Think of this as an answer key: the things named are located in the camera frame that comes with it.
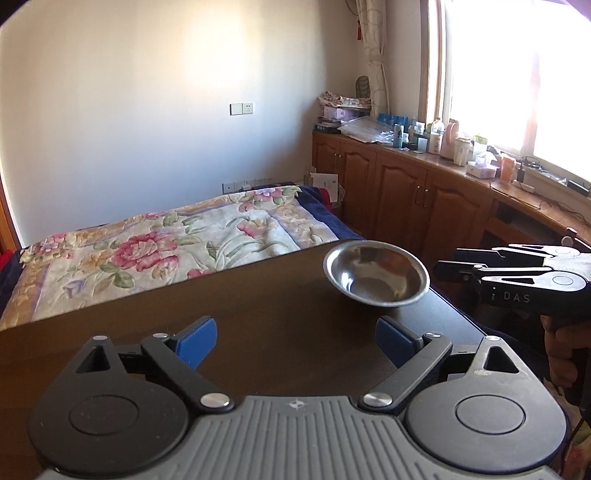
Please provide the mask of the right human hand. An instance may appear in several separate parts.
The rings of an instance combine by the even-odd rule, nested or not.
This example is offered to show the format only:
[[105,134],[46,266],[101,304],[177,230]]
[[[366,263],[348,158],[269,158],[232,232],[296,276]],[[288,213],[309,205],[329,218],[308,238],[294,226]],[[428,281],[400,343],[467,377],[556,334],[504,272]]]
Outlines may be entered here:
[[590,323],[556,329],[551,317],[542,316],[541,322],[545,330],[544,341],[551,381],[557,386],[570,388],[578,377],[573,352],[590,347]]

